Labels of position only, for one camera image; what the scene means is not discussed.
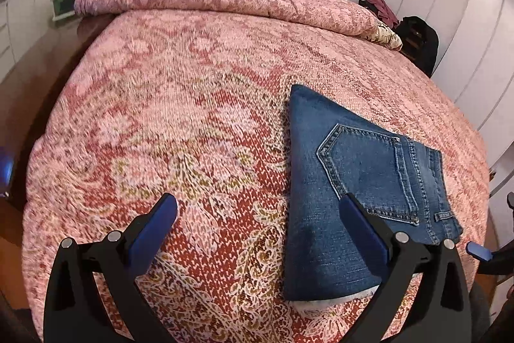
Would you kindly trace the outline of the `pink floral bedspread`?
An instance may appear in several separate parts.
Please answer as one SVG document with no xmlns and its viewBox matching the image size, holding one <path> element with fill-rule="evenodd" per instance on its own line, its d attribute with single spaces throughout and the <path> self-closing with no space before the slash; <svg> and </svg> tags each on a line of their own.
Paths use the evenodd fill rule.
<svg viewBox="0 0 514 343">
<path fill-rule="evenodd" d="M 293 85 L 443 155 L 465 240 L 486 234 L 482 138 L 414 64 L 357 37 L 259 16 L 133 10 L 85 53 L 28 168 L 23 279 L 36 328 L 62 239 L 102 239 L 164 193 L 180 216 L 138 286 L 181 342 L 336 342 L 366 306 L 280 295 Z"/>
</svg>

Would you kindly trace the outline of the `blue denim jeans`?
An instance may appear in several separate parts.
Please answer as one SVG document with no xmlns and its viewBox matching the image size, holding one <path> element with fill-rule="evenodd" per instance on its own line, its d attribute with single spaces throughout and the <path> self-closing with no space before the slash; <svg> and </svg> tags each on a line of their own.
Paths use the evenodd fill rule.
<svg viewBox="0 0 514 343">
<path fill-rule="evenodd" d="M 436 245 L 458 241 L 462 228 L 434 150 L 367 121 L 303 85 L 289 100 L 290 199 L 284 297 L 345 301 L 372 293 L 387 273 L 383 252 L 361 256 L 366 235 L 343 220 L 341 199 L 352 194 L 392 231 Z"/>
</svg>

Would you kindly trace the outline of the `black jacket on chair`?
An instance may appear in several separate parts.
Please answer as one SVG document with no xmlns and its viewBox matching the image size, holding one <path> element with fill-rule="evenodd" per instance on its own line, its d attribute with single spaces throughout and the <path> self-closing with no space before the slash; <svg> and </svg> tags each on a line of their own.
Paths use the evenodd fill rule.
<svg viewBox="0 0 514 343">
<path fill-rule="evenodd" d="M 436 31 L 418 16 L 404 16 L 394 32 L 403 42 L 400 52 L 404 57 L 431 78 L 439 46 Z"/>
</svg>

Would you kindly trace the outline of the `white built-in wardrobe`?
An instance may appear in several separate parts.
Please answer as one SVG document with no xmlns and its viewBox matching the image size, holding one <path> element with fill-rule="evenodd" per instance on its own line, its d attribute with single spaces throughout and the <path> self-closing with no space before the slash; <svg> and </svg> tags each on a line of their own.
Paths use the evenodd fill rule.
<svg viewBox="0 0 514 343">
<path fill-rule="evenodd" d="M 385 0 L 403 18 L 418 16 L 437 33 L 434 83 L 485 142 L 487 163 L 513 160 L 513 0 Z"/>
</svg>

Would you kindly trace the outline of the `floral yellow pillow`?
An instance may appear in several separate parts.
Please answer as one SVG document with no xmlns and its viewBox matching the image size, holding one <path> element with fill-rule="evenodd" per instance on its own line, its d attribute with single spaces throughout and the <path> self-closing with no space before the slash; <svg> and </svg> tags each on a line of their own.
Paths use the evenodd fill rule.
<svg viewBox="0 0 514 343">
<path fill-rule="evenodd" d="M 403 46 L 403 41 L 392 28 L 389 28 L 381 20 L 377 20 L 377 27 L 362 36 L 365 40 L 379 44 L 389 50 L 399 51 Z"/>
</svg>

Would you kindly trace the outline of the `maroon clothes pile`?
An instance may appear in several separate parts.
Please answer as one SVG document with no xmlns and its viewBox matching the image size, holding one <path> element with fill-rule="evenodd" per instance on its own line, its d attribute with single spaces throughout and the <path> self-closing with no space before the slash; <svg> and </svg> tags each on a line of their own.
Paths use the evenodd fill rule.
<svg viewBox="0 0 514 343">
<path fill-rule="evenodd" d="M 358 4 L 371 11 L 379 20 L 388 25 L 389 28 L 392 28 L 392 30 L 400 23 L 392 9 L 384 0 L 359 0 Z"/>
</svg>

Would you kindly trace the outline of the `white left side cabinet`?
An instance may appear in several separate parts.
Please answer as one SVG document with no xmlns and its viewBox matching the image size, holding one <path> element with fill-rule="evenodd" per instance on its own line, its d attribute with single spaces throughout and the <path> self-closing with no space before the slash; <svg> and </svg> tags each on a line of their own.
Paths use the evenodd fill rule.
<svg viewBox="0 0 514 343">
<path fill-rule="evenodd" d="M 1 2 L 1 80 L 47 32 L 52 17 L 51 0 Z"/>
</svg>

